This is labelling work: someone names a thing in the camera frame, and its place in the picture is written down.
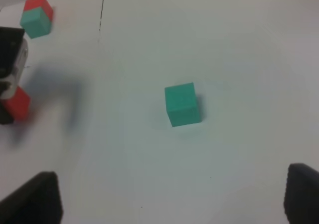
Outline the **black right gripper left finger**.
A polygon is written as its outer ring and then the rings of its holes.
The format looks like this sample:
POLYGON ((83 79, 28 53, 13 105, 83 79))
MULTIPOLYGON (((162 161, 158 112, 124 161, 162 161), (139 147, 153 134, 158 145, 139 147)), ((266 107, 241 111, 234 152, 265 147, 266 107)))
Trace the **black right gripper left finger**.
POLYGON ((55 172, 40 172, 0 202, 2 224, 59 224, 63 205, 55 172))

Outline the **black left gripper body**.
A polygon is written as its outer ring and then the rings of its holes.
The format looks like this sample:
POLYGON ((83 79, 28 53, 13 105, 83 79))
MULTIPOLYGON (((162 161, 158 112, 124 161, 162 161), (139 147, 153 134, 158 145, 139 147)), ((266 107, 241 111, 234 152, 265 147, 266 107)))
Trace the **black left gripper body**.
POLYGON ((27 57, 28 44, 23 28, 0 28, 0 98, 13 97, 18 87, 27 57))

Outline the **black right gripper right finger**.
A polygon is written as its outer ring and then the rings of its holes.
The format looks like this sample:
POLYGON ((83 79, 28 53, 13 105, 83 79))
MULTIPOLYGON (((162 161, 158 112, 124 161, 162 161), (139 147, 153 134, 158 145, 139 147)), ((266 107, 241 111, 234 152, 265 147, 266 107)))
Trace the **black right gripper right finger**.
POLYGON ((284 211, 290 224, 319 222, 319 172, 303 163, 288 167, 284 211))

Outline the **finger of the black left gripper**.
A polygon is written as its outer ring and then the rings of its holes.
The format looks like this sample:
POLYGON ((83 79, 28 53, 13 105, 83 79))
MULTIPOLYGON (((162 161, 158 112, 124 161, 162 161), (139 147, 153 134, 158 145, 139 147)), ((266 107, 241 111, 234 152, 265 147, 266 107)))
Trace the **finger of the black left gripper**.
POLYGON ((7 125, 12 124, 14 122, 14 118, 11 114, 11 108, 4 101, 0 102, 0 124, 7 125))

